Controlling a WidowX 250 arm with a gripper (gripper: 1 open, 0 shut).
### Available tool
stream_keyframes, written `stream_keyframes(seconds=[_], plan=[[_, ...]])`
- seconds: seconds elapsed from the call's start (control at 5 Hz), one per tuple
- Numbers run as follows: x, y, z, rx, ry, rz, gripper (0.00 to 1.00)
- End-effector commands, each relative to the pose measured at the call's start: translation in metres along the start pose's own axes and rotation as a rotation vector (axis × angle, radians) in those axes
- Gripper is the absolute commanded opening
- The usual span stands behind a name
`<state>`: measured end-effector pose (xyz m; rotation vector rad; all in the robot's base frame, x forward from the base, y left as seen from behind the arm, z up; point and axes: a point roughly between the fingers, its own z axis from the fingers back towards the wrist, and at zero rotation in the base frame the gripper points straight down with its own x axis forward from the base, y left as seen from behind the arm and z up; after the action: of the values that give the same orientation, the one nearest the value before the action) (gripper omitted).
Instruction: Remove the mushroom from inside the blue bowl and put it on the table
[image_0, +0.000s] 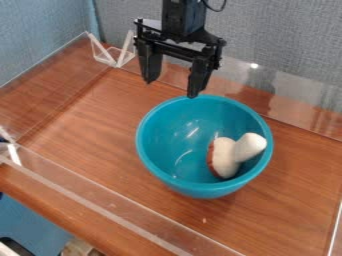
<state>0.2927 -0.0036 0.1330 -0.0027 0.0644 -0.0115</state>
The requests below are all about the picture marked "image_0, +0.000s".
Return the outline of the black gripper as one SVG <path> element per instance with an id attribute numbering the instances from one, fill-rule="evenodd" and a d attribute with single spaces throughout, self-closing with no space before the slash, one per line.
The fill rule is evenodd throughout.
<path id="1" fill-rule="evenodd" d="M 135 20 L 141 77 L 147 84 L 161 72 L 163 56 L 192 62 L 187 97 L 195 98 L 206 89 L 212 69 L 218 69 L 227 42 L 206 30 L 204 17 L 163 17 Z"/>

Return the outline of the black blue robot arm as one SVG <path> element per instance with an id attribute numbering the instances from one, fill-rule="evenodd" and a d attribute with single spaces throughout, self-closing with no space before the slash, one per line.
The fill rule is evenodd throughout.
<path id="1" fill-rule="evenodd" d="M 192 64 L 187 97 L 195 98 L 206 89 L 212 71 L 220 67 L 222 49 L 227 44 L 206 31 L 206 13 L 207 10 L 220 12 L 224 7 L 214 9 L 207 0 L 163 0 L 161 20 L 137 18 L 133 21 L 133 45 L 147 84 L 159 78 L 167 55 Z"/>

